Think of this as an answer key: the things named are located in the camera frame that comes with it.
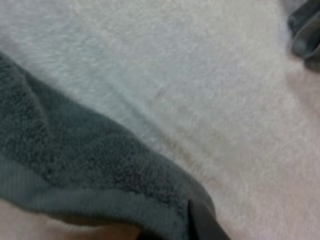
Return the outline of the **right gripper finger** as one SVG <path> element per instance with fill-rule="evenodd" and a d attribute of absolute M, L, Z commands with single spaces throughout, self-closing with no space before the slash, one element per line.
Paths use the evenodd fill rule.
<path fill-rule="evenodd" d="M 190 240 L 230 240 L 215 216 L 197 201 L 188 201 Z"/>

